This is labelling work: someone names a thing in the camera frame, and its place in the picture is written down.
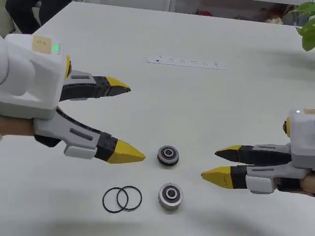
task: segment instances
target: metal bearing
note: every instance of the metal bearing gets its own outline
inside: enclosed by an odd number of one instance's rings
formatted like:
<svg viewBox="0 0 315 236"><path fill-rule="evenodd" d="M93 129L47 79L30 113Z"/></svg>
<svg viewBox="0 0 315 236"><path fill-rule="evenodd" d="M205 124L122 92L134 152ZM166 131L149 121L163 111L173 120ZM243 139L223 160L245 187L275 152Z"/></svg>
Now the metal bearing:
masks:
<svg viewBox="0 0 315 236"><path fill-rule="evenodd" d="M179 154L172 146L163 146L157 153L158 161L164 166L175 166L179 161Z"/></svg>
<svg viewBox="0 0 315 236"><path fill-rule="evenodd" d="M178 185L167 183L159 190L158 200L165 210L176 210L183 201L183 192Z"/></svg>

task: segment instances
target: electrical outlet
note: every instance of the electrical outlet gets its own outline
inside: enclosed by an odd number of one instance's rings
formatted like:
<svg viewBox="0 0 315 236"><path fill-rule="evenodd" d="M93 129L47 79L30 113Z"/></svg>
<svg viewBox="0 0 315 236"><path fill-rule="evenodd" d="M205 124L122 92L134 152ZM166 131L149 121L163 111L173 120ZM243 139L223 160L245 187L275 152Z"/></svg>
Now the electrical outlet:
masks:
<svg viewBox="0 0 315 236"><path fill-rule="evenodd" d="M226 70L219 66L216 62L201 61L201 60L190 60L183 58L174 58L162 55L152 55L147 59L148 63L165 64L165 65L179 65L187 67L197 67L197 68L208 68L216 70Z"/></svg>

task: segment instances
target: white table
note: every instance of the white table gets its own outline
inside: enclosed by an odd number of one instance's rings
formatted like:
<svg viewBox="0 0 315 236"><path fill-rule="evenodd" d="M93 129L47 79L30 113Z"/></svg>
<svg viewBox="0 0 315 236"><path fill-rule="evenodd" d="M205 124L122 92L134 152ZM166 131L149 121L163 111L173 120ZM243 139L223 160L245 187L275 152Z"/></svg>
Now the white table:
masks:
<svg viewBox="0 0 315 236"><path fill-rule="evenodd" d="M63 156L32 138L0 143L0 234L3 236L295 236L314 233L315 200L275 192L254 195L206 182L202 171L233 165L214 152L233 144L285 144L292 107L315 106L315 56L293 27L159 11L72 3L37 34L60 38L73 68L111 75L132 91L113 98L65 102L79 121L129 142L142 163L110 165ZM146 63L151 54L217 61L227 70ZM180 162L157 163L162 145ZM158 190L184 192L166 214ZM103 193L135 185L143 203L109 214ZM137 195L130 192L130 204Z"/></svg>

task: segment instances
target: o-ring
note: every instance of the o-ring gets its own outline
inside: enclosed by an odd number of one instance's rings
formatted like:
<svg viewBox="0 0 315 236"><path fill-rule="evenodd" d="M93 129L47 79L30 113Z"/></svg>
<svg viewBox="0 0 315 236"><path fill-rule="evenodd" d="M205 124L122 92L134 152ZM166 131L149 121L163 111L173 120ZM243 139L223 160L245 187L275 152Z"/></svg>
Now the o-ring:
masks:
<svg viewBox="0 0 315 236"><path fill-rule="evenodd" d="M132 189L136 190L136 191L139 193L139 195L140 195L140 201L139 201L138 205L136 205L136 206L133 207L133 208L126 208L126 206L123 207L123 206L119 203L119 200L118 200L119 194L120 194L121 191L126 192L126 191L125 191L126 188L132 188ZM120 188L120 190L118 191L117 196L116 196L116 201L117 201L118 206L121 207L122 210L124 210L124 211L133 211L133 210L136 210L136 209L141 205L141 203L142 203L142 193L141 193L141 191L140 191L137 187L128 185L128 186L125 186L125 187Z"/></svg>
<svg viewBox="0 0 315 236"><path fill-rule="evenodd" d="M123 192L126 194L126 196L127 196L127 201L126 201L125 206L119 205L120 208L121 208L120 210L110 210L110 209L108 209L108 208L105 206L104 199L105 199L106 194L109 193L110 191L114 190L114 189L119 189L119 192L118 192L118 193L120 193L121 191L123 191ZM104 193L104 196L103 196L103 207L104 207L104 209L105 209L107 212L113 213L113 214L119 213L119 212L123 211L123 210L125 209L125 207L128 205L128 202L129 202L128 193L127 193L124 189L119 188L119 187L112 187L112 188L108 189L108 190Z"/></svg>

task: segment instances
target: person's arm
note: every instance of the person's arm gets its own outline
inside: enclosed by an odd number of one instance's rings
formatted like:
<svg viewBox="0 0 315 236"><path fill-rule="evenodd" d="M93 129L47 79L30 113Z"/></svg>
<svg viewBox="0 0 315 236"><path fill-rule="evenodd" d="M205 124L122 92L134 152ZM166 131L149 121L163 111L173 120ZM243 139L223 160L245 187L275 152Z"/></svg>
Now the person's arm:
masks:
<svg viewBox="0 0 315 236"><path fill-rule="evenodd" d="M34 136L33 120L0 116L0 134Z"/></svg>
<svg viewBox="0 0 315 236"><path fill-rule="evenodd" d="M308 175L304 179L302 179L301 180L301 188L306 192L306 194L314 196L314 194L315 194L315 174Z"/></svg>

